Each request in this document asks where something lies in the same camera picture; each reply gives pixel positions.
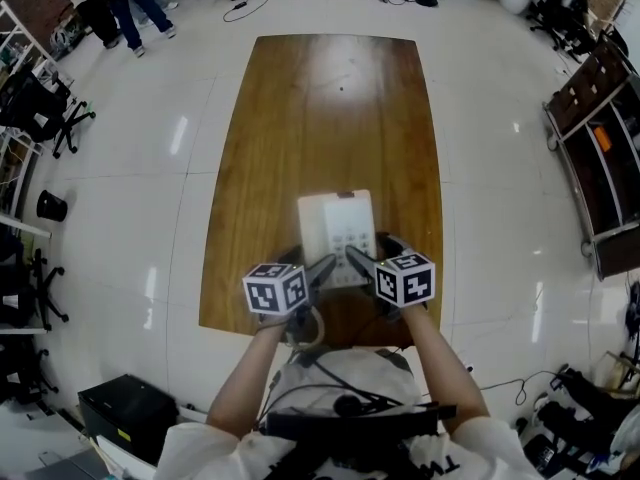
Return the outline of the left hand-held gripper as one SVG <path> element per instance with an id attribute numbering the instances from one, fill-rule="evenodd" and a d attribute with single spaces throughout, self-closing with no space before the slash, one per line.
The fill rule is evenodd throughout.
<path id="1" fill-rule="evenodd" d="M 278 258 L 262 263 L 242 279 L 248 310 L 258 318 L 259 328 L 286 325 L 302 328 L 314 301 L 314 292 L 331 277 L 337 259 L 331 253 L 308 269 L 302 265 L 302 246 L 295 245 Z"/>

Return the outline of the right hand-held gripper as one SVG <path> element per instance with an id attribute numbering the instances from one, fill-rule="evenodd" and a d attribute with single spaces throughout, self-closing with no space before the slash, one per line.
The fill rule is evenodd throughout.
<path id="1" fill-rule="evenodd" d="M 434 263 L 388 232 L 377 232 L 376 241 L 387 259 L 376 261 L 352 245 L 345 246 L 345 257 L 363 279 L 374 280 L 382 315 L 395 321 L 404 308 L 434 298 Z"/>

